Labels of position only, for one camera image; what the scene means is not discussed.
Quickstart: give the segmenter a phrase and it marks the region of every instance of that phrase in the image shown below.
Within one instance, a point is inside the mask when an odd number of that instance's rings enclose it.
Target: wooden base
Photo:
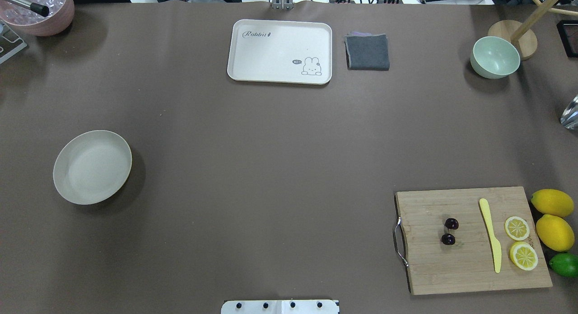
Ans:
[[[510,38],[520,26],[522,26],[521,22],[515,20],[502,20],[493,24],[492,27],[489,28],[488,36],[498,36],[512,43],[518,49],[518,52],[520,52],[520,58],[524,61],[536,53],[538,48],[538,39],[536,38],[536,34],[529,29],[528,32],[522,35],[518,41],[519,45],[517,45],[516,42],[512,42]]]

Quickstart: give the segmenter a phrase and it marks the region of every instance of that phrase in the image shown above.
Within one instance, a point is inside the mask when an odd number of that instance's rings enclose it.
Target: lemon slice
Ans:
[[[530,271],[538,265],[538,255],[530,244],[526,242],[515,242],[510,248],[510,260],[514,264],[526,271]]]
[[[530,235],[530,227],[526,220],[520,217],[510,217],[504,223],[506,233],[514,240],[525,240]]]

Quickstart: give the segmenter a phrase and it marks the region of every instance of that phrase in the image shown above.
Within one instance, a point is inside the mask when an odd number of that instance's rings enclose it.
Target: black handle tip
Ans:
[[[46,17],[50,13],[50,10],[45,5],[38,5],[38,3],[31,3],[30,9],[39,14],[40,16]]]

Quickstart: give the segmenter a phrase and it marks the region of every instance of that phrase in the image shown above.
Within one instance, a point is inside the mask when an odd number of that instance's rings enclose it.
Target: folded gray cloth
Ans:
[[[389,70],[390,58],[385,34],[345,35],[347,67],[353,70]]]

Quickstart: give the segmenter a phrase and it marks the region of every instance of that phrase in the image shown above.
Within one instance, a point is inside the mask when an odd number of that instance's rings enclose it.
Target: metal tongs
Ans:
[[[38,3],[34,3],[28,0],[5,0],[5,1],[13,3],[14,5],[20,5],[20,7],[33,11],[43,17],[48,16],[48,14],[50,13],[50,10],[48,9],[47,6],[38,5]]]

